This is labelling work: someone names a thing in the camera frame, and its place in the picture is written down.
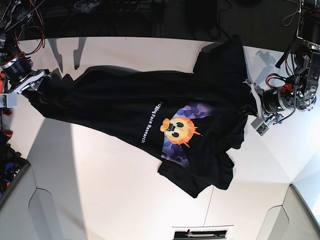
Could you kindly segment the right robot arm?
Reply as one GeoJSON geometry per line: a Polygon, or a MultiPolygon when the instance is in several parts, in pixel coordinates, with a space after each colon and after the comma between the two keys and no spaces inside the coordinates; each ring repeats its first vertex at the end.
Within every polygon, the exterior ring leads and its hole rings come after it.
{"type": "Polygon", "coordinates": [[[38,91],[42,81],[51,78],[47,69],[33,70],[31,55],[45,46],[44,22],[40,6],[43,0],[10,0],[0,19],[0,86],[2,94],[16,91],[38,91]],[[35,27],[41,33],[40,43],[27,53],[19,46],[19,34],[24,26],[37,15],[40,25],[35,27]]]}

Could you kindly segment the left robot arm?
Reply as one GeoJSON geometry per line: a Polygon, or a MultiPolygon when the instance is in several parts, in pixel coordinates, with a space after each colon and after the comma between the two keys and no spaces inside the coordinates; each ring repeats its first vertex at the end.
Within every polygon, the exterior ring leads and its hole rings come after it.
{"type": "Polygon", "coordinates": [[[285,50],[276,68],[285,66],[287,76],[270,73],[265,84],[268,90],[246,80],[257,105],[257,117],[252,127],[263,135],[270,125],[281,124],[288,111],[310,111],[316,103],[320,87],[320,2],[301,0],[297,3],[299,15],[297,28],[291,44],[285,50]]]}

